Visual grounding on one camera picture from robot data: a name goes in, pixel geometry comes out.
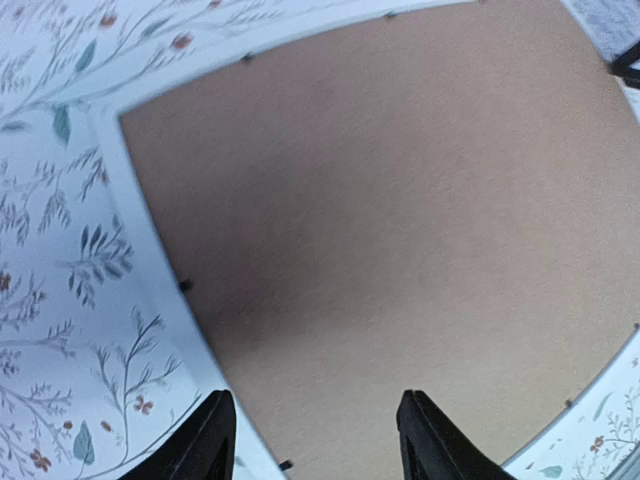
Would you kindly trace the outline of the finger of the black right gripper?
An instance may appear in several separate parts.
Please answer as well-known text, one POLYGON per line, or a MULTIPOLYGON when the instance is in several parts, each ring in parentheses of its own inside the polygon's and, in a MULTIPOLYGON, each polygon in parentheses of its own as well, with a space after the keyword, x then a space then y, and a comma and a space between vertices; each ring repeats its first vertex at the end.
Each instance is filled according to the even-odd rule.
POLYGON ((639 62, 639 58, 640 42, 636 42, 608 64, 608 71, 612 76, 621 79, 627 87, 639 88, 640 72, 633 67, 639 62))

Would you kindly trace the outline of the floral patterned table cover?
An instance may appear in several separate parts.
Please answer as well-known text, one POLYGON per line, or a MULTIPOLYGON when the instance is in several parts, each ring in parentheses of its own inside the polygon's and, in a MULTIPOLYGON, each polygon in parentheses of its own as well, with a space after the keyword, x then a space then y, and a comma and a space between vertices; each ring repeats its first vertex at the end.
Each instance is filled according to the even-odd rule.
POLYGON ((238 479, 398 479, 423 390, 519 479, 639 449, 635 1, 5 1, 1 475, 215 390, 238 479))

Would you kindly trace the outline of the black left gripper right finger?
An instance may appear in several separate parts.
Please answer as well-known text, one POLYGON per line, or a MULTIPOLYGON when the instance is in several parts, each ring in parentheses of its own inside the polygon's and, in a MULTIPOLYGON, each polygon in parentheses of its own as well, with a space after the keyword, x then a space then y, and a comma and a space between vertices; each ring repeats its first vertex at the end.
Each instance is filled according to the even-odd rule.
POLYGON ((512 477, 476 448, 421 390, 403 393, 396 424, 406 479, 506 480, 512 477))

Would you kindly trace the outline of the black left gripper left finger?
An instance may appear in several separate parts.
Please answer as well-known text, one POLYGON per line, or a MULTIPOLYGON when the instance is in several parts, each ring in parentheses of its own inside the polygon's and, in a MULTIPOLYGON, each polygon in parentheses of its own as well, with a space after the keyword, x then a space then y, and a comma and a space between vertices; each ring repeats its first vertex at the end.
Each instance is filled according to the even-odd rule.
POLYGON ((236 411, 228 390, 216 390, 125 480, 226 480, 234 470, 236 411))

